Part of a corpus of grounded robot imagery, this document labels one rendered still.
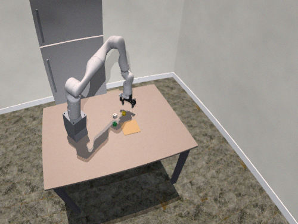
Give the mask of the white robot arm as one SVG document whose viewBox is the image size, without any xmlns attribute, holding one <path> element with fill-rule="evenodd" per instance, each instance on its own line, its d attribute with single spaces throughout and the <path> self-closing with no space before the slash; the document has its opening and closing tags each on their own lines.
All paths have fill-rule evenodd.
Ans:
<svg viewBox="0 0 298 224">
<path fill-rule="evenodd" d="M 129 95 L 132 94 L 132 82 L 134 76 L 129 71 L 125 40 L 121 36 L 110 36 L 103 46 L 87 62 L 85 76 L 82 81 L 80 82 L 71 77 L 65 84 L 64 89 L 67 98 L 67 112 L 69 111 L 69 119 L 76 120 L 80 117 L 80 95 L 93 76 L 104 65 L 106 55 L 111 49 L 118 49 L 119 51 L 120 56 L 118 62 L 121 69 L 121 75 L 125 79 L 123 82 L 123 93 L 120 93 L 119 96 L 129 99 Z"/>
</svg>

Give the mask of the orange flat mat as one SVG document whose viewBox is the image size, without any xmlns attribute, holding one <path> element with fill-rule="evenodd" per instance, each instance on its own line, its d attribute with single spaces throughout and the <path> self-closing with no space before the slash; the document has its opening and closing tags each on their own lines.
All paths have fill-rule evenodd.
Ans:
<svg viewBox="0 0 298 224">
<path fill-rule="evenodd" d="M 136 120 L 120 123 L 124 135 L 141 132 Z"/>
</svg>

